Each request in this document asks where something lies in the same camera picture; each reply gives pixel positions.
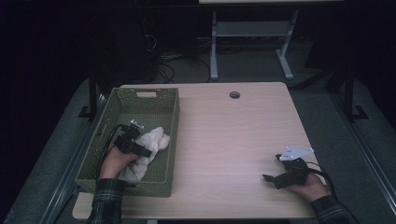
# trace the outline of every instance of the human hand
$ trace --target human hand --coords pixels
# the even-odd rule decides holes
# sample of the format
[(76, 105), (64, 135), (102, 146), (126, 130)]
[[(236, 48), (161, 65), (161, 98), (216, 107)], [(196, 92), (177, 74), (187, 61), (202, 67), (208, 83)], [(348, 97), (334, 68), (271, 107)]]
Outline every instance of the human hand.
[(111, 144), (108, 154), (102, 164), (99, 179), (117, 178), (120, 171), (124, 169), (128, 163), (139, 159), (134, 153), (123, 154), (119, 148)]
[(291, 185), (286, 189), (301, 195), (309, 203), (329, 195), (329, 191), (327, 191), (320, 178), (312, 173), (309, 173), (304, 185)]

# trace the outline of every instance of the black cable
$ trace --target black cable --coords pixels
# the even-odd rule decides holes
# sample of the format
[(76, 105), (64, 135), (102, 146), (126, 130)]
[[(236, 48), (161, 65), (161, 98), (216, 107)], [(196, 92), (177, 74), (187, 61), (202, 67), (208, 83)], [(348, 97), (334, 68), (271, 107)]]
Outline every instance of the black cable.
[(202, 60), (202, 59), (197, 59), (197, 60), (198, 60), (199, 62), (203, 63), (203, 64), (205, 65), (205, 67), (207, 68), (207, 71), (209, 72), (209, 77), (207, 78), (206, 83), (209, 83), (210, 78), (211, 78), (211, 76), (210, 76), (210, 67), (209, 67), (209, 65), (208, 65), (204, 60)]
[(329, 185), (329, 188), (330, 188), (330, 192), (332, 193), (332, 196), (338, 202), (337, 191), (335, 190), (334, 184), (332, 183), (332, 179), (329, 177), (329, 175), (327, 173), (321, 172), (319, 170), (311, 169), (311, 168), (308, 168), (308, 170), (309, 170), (309, 172), (314, 173), (316, 175), (321, 175), (326, 179), (326, 181)]
[(307, 163), (307, 164), (314, 164), (314, 165), (316, 165), (317, 167), (319, 167), (320, 170), (323, 171), (323, 172), (321, 172), (321, 173), (318, 174), (318, 175), (321, 175), (321, 176), (323, 176), (323, 177), (326, 179), (326, 181), (327, 181), (328, 184), (329, 184), (330, 190), (331, 190), (331, 192), (332, 192), (332, 194), (333, 194), (335, 200), (338, 201), (338, 199), (337, 199), (337, 189), (335, 188), (335, 185), (334, 185), (334, 183), (332, 182), (332, 179), (330, 178), (329, 173), (327, 173), (327, 171), (326, 171), (322, 166), (320, 166), (320, 165), (317, 164), (317, 163), (314, 163), (314, 162), (312, 162), (312, 161), (307, 161), (306, 163)]
[(110, 135), (107, 138), (107, 141), (106, 141), (105, 146), (104, 146), (103, 151), (102, 151), (102, 156), (101, 156), (101, 158), (100, 158), (100, 160), (98, 162), (98, 165), (96, 167), (96, 183), (99, 180), (99, 175), (100, 175), (100, 171), (102, 169), (103, 162), (105, 161), (105, 158), (106, 158), (108, 152), (111, 149), (111, 148), (108, 149), (108, 146), (110, 146), (111, 140), (113, 139), (114, 134), (116, 134), (117, 129), (119, 127), (121, 127), (121, 126), (122, 126), (122, 124), (119, 124), (116, 127), (114, 127), (113, 130), (111, 131)]
[[(160, 73), (161, 77), (163, 77), (163, 79), (165, 80), (164, 84), (168, 84), (169, 82), (174, 82), (173, 79), (175, 78), (175, 69), (172, 66), (165, 63), (159, 63), (158, 65), (161, 65), (163, 67), (163, 70), (158, 70), (158, 72)], [(165, 67), (171, 70), (172, 74), (170, 77), (167, 75)]]
[(208, 51), (211, 49), (211, 43), (212, 43), (211, 38), (210, 38), (210, 37), (207, 37), (207, 38), (202, 39), (202, 40), (198, 39), (198, 42), (200, 42), (200, 41), (201, 41), (201, 42), (204, 42), (204, 43), (203, 43), (203, 44), (199, 44), (199, 45), (197, 46), (198, 52), (199, 52), (199, 53), (208, 52)]

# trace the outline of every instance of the wooden table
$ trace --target wooden table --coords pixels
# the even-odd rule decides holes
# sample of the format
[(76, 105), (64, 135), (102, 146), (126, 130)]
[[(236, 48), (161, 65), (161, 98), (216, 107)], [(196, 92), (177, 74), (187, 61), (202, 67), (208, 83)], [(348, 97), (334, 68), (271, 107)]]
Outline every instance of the wooden table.
[[(175, 177), (170, 198), (124, 196), (124, 218), (315, 216), (297, 195), (262, 178), (285, 172), (275, 157), (285, 147), (310, 148), (283, 83), (133, 86), (139, 87), (179, 89)], [(314, 154), (304, 159), (317, 162)], [(73, 216), (87, 218), (91, 204), (92, 195), (80, 193)]]

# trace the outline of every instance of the white towel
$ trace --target white towel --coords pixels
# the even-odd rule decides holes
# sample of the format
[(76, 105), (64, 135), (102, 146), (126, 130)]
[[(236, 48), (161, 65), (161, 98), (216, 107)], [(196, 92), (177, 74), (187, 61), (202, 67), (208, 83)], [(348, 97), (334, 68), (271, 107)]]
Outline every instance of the white towel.
[(129, 164), (120, 172), (119, 179), (125, 180), (129, 183), (137, 183), (138, 181), (141, 181), (148, 169), (148, 165), (152, 160), (154, 160), (157, 152), (168, 147), (169, 139), (169, 135), (164, 133), (162, 127), (158, 127), (151, 130), (149, 133), (143, 134), (136, 140), (136, 143), (150, 150), (152, 152), (151, 156), (149, 158), (141, 157), (139, 160)]

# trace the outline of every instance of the metal stand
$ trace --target metal stand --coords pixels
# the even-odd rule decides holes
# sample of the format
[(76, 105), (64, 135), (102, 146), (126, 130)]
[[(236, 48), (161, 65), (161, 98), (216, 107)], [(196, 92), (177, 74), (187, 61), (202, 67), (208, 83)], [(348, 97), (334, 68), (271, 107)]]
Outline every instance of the metal stand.
[(283, 72), (287, 79), (293, 79), (288, 61), (285, 58), (294, 24), (297, 21), (298, 10), (294, 10), (289, 21), (217, 21), (216, 11), (212, 21), (212, 51), (210, 52), (210, 77), (219, 78), (218, 60), (216, 56), (217, 36), (285, 36), (281, 49), (276, 50)]
[(88, 81), (90, 87), (90, 106), (87, 105), (83, 106), (78, 114), (78, 118), (89, 118), (89, 121), (92, 121), (97, 112), (96, 83), (95, 83), (93, 71), (91, 71)]
[(353, 114), (352, 105), (353, 105), (353, 75), (351, 68), (349, 71), (346, 71), (346, 88), (344, 95), (344, 113), (348, 117), (351, 122), (354, 122), (355, 119), (368, 119), (367, 114), (364, 112), (363, 108), (360, 105), (355, 105), (358, 110), (358, 114)]

